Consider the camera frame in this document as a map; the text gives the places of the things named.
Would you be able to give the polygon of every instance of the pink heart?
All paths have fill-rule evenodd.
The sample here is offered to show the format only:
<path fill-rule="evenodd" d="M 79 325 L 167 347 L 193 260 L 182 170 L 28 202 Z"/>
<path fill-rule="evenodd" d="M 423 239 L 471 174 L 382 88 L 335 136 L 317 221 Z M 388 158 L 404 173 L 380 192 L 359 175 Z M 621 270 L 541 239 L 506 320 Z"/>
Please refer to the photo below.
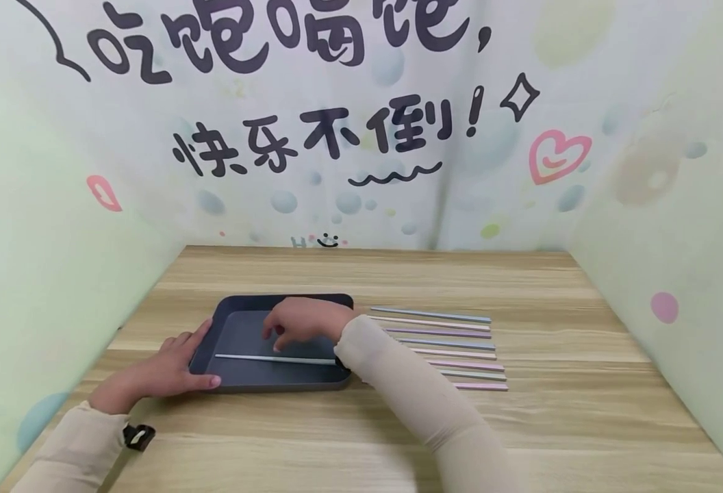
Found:
<path fill-rule="evenodd" d="M 112 212 L 121 212 L 123 210 L 120 207 L 120 203 L 118 203 L 118 199 L 114 196 L 114 192 L 112 192 L 112 187 L 110 186 L 110 182 L 107 181 L 107 178 L 91 175 L 88 177 L 87 182 L 88 188 L 93 192 L 93 197 L 96 197 L 96 200 L 105 209 Z"/>
<path fill-rule="evenodd" d="M 554 149 L 557 156 L 562 155 L 570 147 L 574 147 L 576 145 L 582 146 L 583 150 L 581 151 L 581 155 L 578 156 L 578 159 L 563 168 L 560 166 L 564 165 L 567 160 L 559 159 L 557 161 L 552 161 L 548 159 L 547 156 L 544 156 L 542 159 L 543 165 L 546 168 L 555 169 L 555 171 L 553 173 L 548 172 L 546 175 L 541 175 L 537 160 L 537 150 L 539 149 L 540 144 L 548 139 L 553 139 L 555 141 Z M 564 136 L 564 132 L 561 130 L 554 129 L 543 131 L 542 135 L 538 136 L 537 139 L 534 140 L 531 145 L 531 150 L 529 150 L 529 170 L 531 170 L 531 179 L 534 181 L 534 185 L 544 185 L 545 183 L 549 183 L 551 181 L 558 180 L 560 177 L 569 175 L 569 173 L 575 171 L 576 167 L 581 165 L 581 162 L 583 162 L 591 149 L 591 137 L 579 135 L 572 137 L 571 139 L 567 139 L 567 137 Z"/>

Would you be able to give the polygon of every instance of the wall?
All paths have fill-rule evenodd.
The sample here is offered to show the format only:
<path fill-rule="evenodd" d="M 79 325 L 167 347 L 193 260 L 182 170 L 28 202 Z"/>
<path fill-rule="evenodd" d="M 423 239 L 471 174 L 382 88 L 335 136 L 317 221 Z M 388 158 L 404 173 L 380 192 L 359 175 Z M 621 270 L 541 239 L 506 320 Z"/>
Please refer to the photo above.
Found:
<path fill-rule="evenodd" d="M 723 452 L 723 1 L 570 250 Z"/>
<path fill-rule="evenodd" d="M 95 162 L 17 89 L 0 81 L 0 479 L 183 247 L 112 178 L 92 191 Z"/>
<path fill-rule="evenodd" d="M 135 207 L 190 244 L 564 249 L 710 1 L 241 1 L 211 14 L 188 0 L 9 0 L 0 77 L 24 79 L 102 173 L 134 187 Z M 419 99 L 404 119 L 422 112 L 423 147 L 394 122 L 403 97 Z M 314 121 L 335 109 L 347 116 Z M 251 121 L 274 116 L 255 136 Z M 337 159 L 315 129 L 336 136 Z M 262 157 L 266 130 L 285 160 Z M 368 176 L 394 179 L 351 183 Z"/>

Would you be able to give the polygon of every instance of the sleeve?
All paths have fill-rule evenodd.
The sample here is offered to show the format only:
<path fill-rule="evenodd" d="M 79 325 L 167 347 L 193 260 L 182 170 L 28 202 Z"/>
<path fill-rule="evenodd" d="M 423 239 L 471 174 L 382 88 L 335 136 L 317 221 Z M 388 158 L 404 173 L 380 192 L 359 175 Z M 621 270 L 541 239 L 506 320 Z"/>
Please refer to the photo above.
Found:
<path fill-rule="evenodd" d="M 430 448 L 445 493 L 518 493 L 507 452 L 452 383 L 376 322 L 347 324 L 335 353 Z"/>
<path fill-rule="evenodd" d="M 12 493 L 95 493 L 123 450 L 127 415 L 67 411 Z"/>

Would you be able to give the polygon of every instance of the tray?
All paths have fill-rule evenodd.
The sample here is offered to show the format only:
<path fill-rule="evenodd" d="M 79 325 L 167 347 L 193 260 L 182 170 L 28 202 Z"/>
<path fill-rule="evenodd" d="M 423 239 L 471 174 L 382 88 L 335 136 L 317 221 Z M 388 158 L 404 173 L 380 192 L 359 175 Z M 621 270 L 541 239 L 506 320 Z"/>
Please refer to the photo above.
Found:
<path fill-rule="evenodd" d="M 189 371 L 195 375 L 220 375 L 222 385 L 211 393 L 299 392 L 339 390 L 350 382 L 351 372 L 339 366 L 298 363 L 250 362 L 245 359 L 215 358 L 217 353 L 257 356 L 334 359 L 334 343 L 324 337 L 310 342 L 289 344 L 274 353 L 274 333 L 262 337 L 263 320 L 280 301 L 304 296 L 353 307 L 347 294 L 265 294 L 228 296 L 216 307 L 213 323 L 192 357 Z"/>

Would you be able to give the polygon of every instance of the hand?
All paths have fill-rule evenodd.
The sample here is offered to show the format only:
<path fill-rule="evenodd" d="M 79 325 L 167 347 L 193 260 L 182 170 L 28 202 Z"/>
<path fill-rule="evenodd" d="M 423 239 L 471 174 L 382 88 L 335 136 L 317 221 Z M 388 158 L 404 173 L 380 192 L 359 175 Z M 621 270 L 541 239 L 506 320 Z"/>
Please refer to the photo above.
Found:
<path fill-rule="evenodd" d="M 349 307 L 331 301 L 294 296 L 285 298 L 263 321 L 263 339 L 279 334 L 274 352 L 279 352 L 293 341 L 307 342 L 324 336 L 335 344 L 340 341 L 342 329 L 356 318 Z"/>
<path fill-rule="evenodd" d="M 104 380 L 90 395 L 93 409 L 106 414 L 128 414 L 147 396 L 174 396 L 211 390 L 221 383 L 217 375 L 192 375 L 189 361 L 211 327 L 211 318 L 194 332 L 168 338 L 159 352 Z"/>

